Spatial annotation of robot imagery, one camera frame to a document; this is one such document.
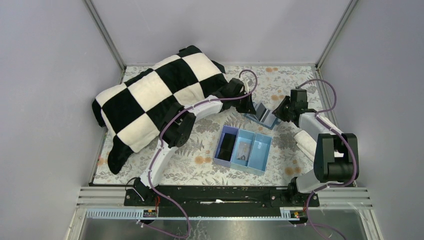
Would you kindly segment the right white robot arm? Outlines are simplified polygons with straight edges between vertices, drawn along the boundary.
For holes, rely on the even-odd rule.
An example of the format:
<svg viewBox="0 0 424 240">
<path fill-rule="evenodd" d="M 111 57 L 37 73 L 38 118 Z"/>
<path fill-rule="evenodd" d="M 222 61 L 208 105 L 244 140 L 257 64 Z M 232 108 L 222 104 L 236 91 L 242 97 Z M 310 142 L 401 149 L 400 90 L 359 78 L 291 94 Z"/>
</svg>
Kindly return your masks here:
<svg viewBox="0 0 424 240">
<path fill-rule="evenodd" d="M 311 201 L 317 191 L 327 187 L 345 187 L 358 178 L 356 135 L 331 126 L 316 110 L 309 108 L 305 89 L 292 89 L 273 114 L 283 122 L 294 123 L 316 143 L 313 169 L 294 177 L 282 195 L 283 199 L 300 206 Z"/>
</svg>

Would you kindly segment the teal leather card holder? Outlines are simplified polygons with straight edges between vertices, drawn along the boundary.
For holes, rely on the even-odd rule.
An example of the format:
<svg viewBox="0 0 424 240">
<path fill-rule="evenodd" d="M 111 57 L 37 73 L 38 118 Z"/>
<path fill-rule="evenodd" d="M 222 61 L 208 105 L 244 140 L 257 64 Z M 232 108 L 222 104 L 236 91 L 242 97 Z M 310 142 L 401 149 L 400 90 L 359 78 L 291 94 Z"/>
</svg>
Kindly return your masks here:
<svg viewBox="0 0 424 240">
<path fill-rule="evenodd" d="M 253 106 L 256 114 L 244 114 L 249 120 L 270 130 L 280 123 L 280 120 L 262 102 L 254 102 Z"/>
</svg>

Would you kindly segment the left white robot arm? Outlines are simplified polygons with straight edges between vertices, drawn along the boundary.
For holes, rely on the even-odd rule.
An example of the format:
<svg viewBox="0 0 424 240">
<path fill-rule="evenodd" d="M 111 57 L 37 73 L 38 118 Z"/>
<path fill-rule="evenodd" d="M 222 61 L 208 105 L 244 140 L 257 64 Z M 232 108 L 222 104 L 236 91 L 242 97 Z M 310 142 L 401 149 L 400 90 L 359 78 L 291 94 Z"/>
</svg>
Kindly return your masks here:
<svg viewBox="0 0 424 240">
<path fill-rule="evenodd" d="M 155 152 L 147 168 L 139 177 L 132 178 L 133 185 L 126 191 L 129 201 L 138 201 L 140 205 L 149 205 L 165 195 L 156 190 L 160 177 L 169 160 L 178 148 L 190 138 L 196 121 L 235 107 L 240 113 L 254 113 L 252 93 L 245 90 L 245 84 L 237 78 L 212 93 L 210 96 L 188 105 L 175 103 L 165 117 L 159 133 Z"/>
</svg>

